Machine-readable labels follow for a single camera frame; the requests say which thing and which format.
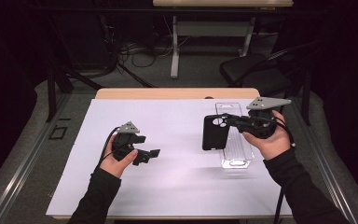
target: office chair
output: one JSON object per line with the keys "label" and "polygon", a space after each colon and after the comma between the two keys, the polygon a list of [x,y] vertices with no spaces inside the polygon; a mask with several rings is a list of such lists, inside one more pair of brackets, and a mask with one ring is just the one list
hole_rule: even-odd
{"label": "office chair", "polygon": [[287,98],[297,95],[302,87],[301,115],[310,126],[310,70],[319,47],[320,41],[313,41],[268,57],[250,54],[221,63],[220,74],[228,87],[256,88],[265,97],[284,92],[283,98]]}

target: desk leg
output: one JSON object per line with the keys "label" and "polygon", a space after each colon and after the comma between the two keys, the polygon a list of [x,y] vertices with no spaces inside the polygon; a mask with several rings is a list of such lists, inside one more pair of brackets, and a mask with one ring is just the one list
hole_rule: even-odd
{"label": "desk leg", "polygon": [[245,42],[243,43],[243,48],[242,48],[242,50],[240,50],[240,57],[246,56],[246,54],[248,53],[249,45],[251,43],[251,38],[252,38],[254,28],[255,28],[255,18],[251,18],[249,21],[249,26],[247,28],[248,34],[245,37]]}
{"label": "desk leg", "polygon": [[171,66],[171,78],[178,78],[178,69],[179,69],[179,49],[178,49],[178,28],[176,16],[173,16],[172,22],[172,66]]}

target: desk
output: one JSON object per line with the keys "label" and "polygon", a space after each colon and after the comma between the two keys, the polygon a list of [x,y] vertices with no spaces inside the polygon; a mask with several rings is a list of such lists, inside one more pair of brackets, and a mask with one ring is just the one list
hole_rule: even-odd
{"label": "desk", "polygon": [[[47,215],[72,215],[86,192],[106,136],[114,126],[133,118],[140,134],[146,136],[137,147],[160,148],[161,152],[148,164],[126,169],[109,218],[273,217],[280,187],[270,178],[258,150],[247,169],[223,169],[219,152],[203,151],[200,145],[204,117],[200,111],[213,113],[214,102],[232,97],[249,104],[257,95],[255,89],[100,90],[91,102]],[[204,100],[208,96],[219,99]],[[281,214],[291,216],[286,202]]]}
{"label": "desk", "polygon": [[[153,0],[155,7],[291,7],[292,0]],[[179,35],[244,36],[240,56],[246,56],[249,49],[255,18],[249,21],[178,21],[172,23],[172,67],[171,78],[178,78]]]}

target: black sleeve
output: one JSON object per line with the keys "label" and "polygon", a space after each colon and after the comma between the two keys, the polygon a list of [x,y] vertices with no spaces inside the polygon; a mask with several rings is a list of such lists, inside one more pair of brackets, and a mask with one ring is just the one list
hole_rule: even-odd
{"label": "black sleeve", "polygon": [[121,180],[103,169],[91,175],[89,188],[68,223],[104,223]]}
{"label": "black sleeve", "polygon": [[312,183],[293,149],[264,163],[271,177],[282,187],[296,223],[350,223]]}

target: gray carpet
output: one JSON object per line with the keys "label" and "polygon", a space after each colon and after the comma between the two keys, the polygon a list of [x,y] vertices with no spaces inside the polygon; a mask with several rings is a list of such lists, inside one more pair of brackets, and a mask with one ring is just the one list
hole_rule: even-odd
{"label": "gray carpet", "polygon": [[[178,79],[170,79],[170,56],[157,57],[154,63],[147,68],[136,67],[131,64],[130,60],[126,61],[126,65],[132,72],[159,87],[225,87],[226,83],[218,73],[218,65],[222,61],[236,57],[238,50],[236,46],[240,46],[241,42],[238,39],[227,40],[223,38],[217,40],[194,38],[187,41],[181,47]],[[260,46],[271,46],[270,41],[273,40],[267,38],[259,43],[254,43],[254,52],[268,54],[270,49]],[[137,55],[135,59],[138,65],[150,62],[148,56]],[[128,74],[121,73],[119,70],[94,80],[105,87],[142,87]],[[64,138],[59,139],[60,132],[63,129],[56,129],[56,132],[53,132],[54,130],[51,130],[51,128],[49,129],[48,137],[39,146],[40,153],[36,155],[37,160],[32,171],[26,176],[26,181],[21,185],[21,190],[14,195],[14,202],[9,203],[6,212],[1,213],[0,223],[64,223],[64,221],[47,217],[45,214],[51,200],[50,194],[55,190],[60,180],[63,167],[72,144],[75,142],[90,100],[95,95],[95,91],[83,83],[73,80],[73,84],[76,90],[71,95],[62,95],[62,99],[65,99],[62,103],[62,110],[51,123],[52,127],[66,128]],[[23,159],[32,152],[37,145],[36,140],[46,129],[45,120],[48,112],[46,83],[38,86],[36,91],[38,102],[34,113],[0,171],[0,200],[10,180],[21,167]],[[321,188],[328,198],[331,198],[331,189],[325,185],[324,177],[320,171],[321,167],[318,167],[311,149],[313,143],[301,129],[299,123],[302,121],[298,120],[296,113],[298,113],[296,105],[290,105],[285,108],[283,114],[296,139],[298,159],[304,163],[306,169],[311,173],[315,184]],[[315,94],[311,95],[310,122],[310,129],[318,139],[318,144],[324,149],[328,165],[345,195],[356,223],[358,223],[358,186],[331,144],[323,112],[323,102]],[[272,223],[272,220],[242,220],[241,223]],[[283,223],[295,222],[288,218]]]}

